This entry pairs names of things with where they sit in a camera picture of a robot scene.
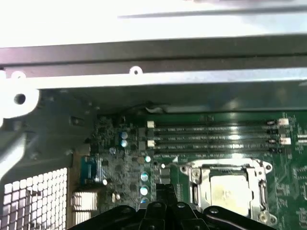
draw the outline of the metal panel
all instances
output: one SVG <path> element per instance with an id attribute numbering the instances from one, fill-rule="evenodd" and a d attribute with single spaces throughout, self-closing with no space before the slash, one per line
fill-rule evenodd
<path id="1" fill-rule="evenodd" d="M 0 67 L 225 56 L 293 56 L 307 53 L 306 39 L 307 35 L 296 34 L 0 48 Z"/>

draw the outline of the metal bracket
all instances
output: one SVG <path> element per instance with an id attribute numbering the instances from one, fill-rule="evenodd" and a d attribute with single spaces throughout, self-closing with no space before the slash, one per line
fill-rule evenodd
<path id="1" fill-rule="evenodd" d="M 33 111 L 39 101 L 39 90 L 28 87 L 25 84 L 25 77 L 0 80 L 1 127 L 4 118 L 23 116 Z"/>

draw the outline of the screw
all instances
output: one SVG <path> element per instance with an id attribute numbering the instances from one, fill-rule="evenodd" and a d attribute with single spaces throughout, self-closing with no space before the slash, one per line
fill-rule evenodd
<path id="1" fill-rule="evenodd" d="M 271 217 L 271 223 L 272 223 L 272 224 L 276 223 L 275 218 Z"/>
<path id="2" fill-rule="evenodd" d="M 219 212 L 219 210 L 217 210 L 216 208 L 210 208 L 210 210 L 209 210 L 212 214 L 216 214 L 216 213 L 218 213 Z"/>
<path id="3" fill-rule="evenodd" d="M 186 205 L 184 204 L 184 203 L 178 203 L 177 204 L 177 207 L 179 207 L 179 208 L 183 208 L 183 207 L 185 207 Z"/>
<path id="4" fill-rule="evenodd" d="M 268 221 L 267 216 L 266 216 L 265 214 L 263 214 L 263 213 L 261 213 L 261 214 L 259 215 L 259 219 L 260 219 L 260 221 L 263 222 L 263 223 L 265 223 L 265 222 Z"/>
<path id="5" fill-rule="evenodd" d="M 198 172 L 198 171 L 194 171 L 194 172 L 192 173 L 192 176 L 194 176 L 194 177 L 199 177 L 199 172 Z"/>

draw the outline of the screw hole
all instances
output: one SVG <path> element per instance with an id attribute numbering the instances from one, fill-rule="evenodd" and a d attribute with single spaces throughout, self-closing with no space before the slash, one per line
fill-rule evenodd
<path id="1" fill-rule="evenodd" d="M 15 96 L 14 101 L 16 104 L 22 105 L 25 102 L 25 95 L 24 94 L 18 94 Z"/>

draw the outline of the capacitor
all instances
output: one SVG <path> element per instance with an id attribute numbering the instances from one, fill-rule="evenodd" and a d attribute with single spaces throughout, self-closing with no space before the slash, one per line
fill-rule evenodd
<path id="1" fill-rule="evenodd" d="M 146 157 L 145 157 L 145 161 L 146 161 L 147 163 L 149 163 L 151 160 L 152 160 L 152 159 L 151 159 L 150 156 L 146 156 Z"/>
<path id="2" fill-rule="evenodd" d="M 125 148 L 125 147 L 128 146 L 128 142 L 127 142 L 126 140 L 122 140 L 122 141 L 120 142 L 120 145 L 121 145 L 123 148 Z"/>
<path id="3" fill-rule="evenodd" d="M 148 181 L 148 178 L 149 178 L 149 175 L 148 175 L 147 172 L 142 172 L 141 173 L 141 180 L 142 181 L 146 182 L 146 181 Z"/>
<path id="4" fill-rule="evenodd" d="M 148 198 L 143 197 L 143 198 L 141 199 L 141 204 L 147 203 L 148 201 L 149 201 Z"/>
<path id="5" fill-rule="evenodd" d="M 143 185 L 141 188 L 140 188 L 140 194 L 142 196 L 146 196 L 148 194 L 148 187 Z"/>
<path id="6" fill-rule="evenodd" d="M 127 132 L 121 132 L 121 133 L 120 133 L 120 137 L 121 137 L 122 139 L 127 139 L 127 138 L 128 138 L 128 133 L 127 133 Z"/>
<path id="7" fill-rule="evenodd" d="M 116 200 L 120 200 L 120 194 L 117 193 L 117 194 L 115 195 L 115 198 L 116 198 Z"/>

